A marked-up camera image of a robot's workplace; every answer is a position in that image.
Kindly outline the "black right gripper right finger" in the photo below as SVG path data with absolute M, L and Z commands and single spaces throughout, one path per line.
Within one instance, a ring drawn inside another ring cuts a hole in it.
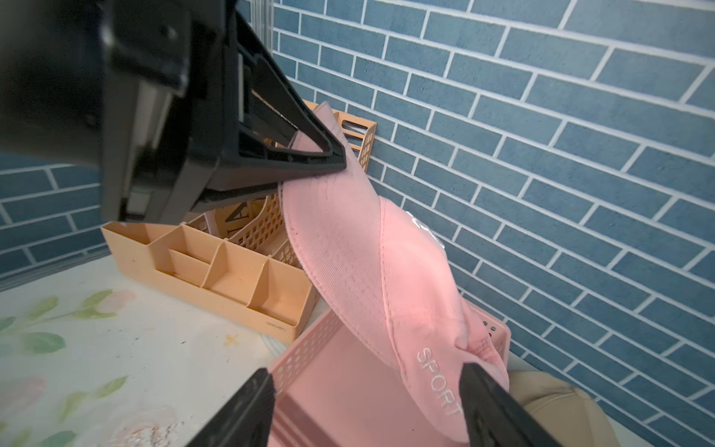
M 560 446 L 477 363 L 463 365 L 459 393 L 470 446 Z

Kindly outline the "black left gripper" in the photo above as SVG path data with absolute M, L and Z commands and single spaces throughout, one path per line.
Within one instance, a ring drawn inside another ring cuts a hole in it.
M 3 2 L 2 152 L 96 169 L 106 221 L 176 224 L 277 193 L 209 187 L 233 11 L 245 20 L 236 1 Z

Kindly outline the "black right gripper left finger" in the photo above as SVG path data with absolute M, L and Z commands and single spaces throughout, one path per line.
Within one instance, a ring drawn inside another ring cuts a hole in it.
M 258 369 L 187 447 L 266 447 L 276 405 L 273 376 Z

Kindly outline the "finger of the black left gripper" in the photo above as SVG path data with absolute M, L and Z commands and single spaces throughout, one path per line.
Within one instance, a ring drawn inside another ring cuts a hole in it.
M 346 149 L 237 12 L 222 49 L 223 142 L 209 187 L 241 191 L 342 171 Z

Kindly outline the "beige baseball cap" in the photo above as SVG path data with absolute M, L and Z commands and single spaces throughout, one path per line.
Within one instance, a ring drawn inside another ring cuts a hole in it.
M 605 412 L 582 389 L 547 372 L 508 374 L 510 396 L 560 445 L 619 445 Z

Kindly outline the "pink baseball cap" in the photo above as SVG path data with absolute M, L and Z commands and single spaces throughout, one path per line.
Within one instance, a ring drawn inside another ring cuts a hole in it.
M 352 150 L 342 171 L 285 182 L 279 197 L 292 249 L 322 298 L 437 431 L 466 441 L 463 366 L 480 365 L 502 387 L 508 371 L 439 240 L 375 192 Z

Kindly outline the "orange plastic file organizer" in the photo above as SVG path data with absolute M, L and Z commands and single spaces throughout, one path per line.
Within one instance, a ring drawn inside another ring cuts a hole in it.
M 318 292 L 290 245 L 279 195 L 230 238 L 190 223 L 107 223 L 105 241 L 127 277 L 254 331 L 291 343 Z

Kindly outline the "pink plastic basket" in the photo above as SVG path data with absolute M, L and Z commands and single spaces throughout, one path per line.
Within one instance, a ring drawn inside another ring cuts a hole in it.
M 400 374 L 331 311 L 270 370 L 271 446 L 454 446 L 405 389 Z

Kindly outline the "floral table mat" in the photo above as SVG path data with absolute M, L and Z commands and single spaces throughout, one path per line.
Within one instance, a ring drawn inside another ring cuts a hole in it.
M 82 264 L 1 294 L 1 443 L 186 446 L 289 347 Z

